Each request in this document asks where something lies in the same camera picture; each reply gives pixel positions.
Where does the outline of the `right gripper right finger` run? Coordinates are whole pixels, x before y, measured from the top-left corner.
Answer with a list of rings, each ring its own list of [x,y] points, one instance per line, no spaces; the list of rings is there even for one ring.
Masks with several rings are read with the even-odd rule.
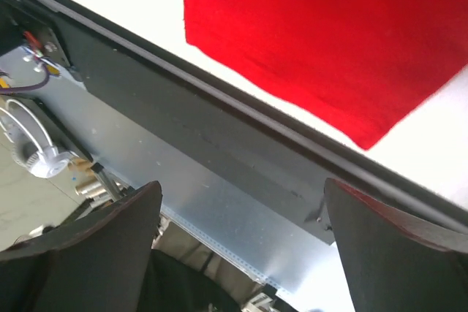
[[[356,311],[467,310],[467,235],[334,179],[324,195]]]

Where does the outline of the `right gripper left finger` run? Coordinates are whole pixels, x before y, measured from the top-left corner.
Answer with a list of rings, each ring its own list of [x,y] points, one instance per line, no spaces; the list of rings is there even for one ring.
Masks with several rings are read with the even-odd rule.
[[[2,311],[135,311],[162,188],[134,194],[1,252]]]

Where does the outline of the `red t shirt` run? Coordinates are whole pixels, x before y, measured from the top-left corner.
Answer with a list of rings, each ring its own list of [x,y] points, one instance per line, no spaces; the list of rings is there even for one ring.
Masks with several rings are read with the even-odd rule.
[[[186,41],[370,149],[467,64],[467,0],[184,0]]]

